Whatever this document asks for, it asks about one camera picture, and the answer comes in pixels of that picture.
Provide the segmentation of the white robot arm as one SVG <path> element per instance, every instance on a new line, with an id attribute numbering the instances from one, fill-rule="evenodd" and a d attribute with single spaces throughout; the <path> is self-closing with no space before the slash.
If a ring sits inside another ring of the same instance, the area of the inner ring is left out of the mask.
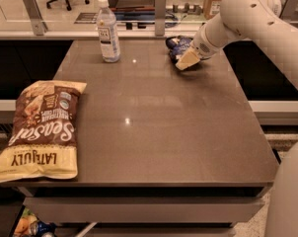
<path id="1" fill-rule="evenodd" d="M 298 29 L 279 18 L 280 0 L 221 0 L 220 12 L 202 25 L 176 66 L 185 70 L 227 44 L 252 40 L 298 90 Z M 298 142 L 277 170 L 264 237 L 298 237 Z"/>

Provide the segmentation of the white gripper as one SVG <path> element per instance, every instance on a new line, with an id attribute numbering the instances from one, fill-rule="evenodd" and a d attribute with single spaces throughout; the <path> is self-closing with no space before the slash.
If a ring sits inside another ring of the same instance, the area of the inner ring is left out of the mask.
<path id="1" fill-rule="evenodd" d="M 195 33 L 193 40 L 184 54 L 176 63 L 176 67 L 180 70 L 185 70 L 192 67 L 201 60 L 209 59 L 216 54 L 220 48 L 207 38 L 206 25 L 202 25 Z"/>

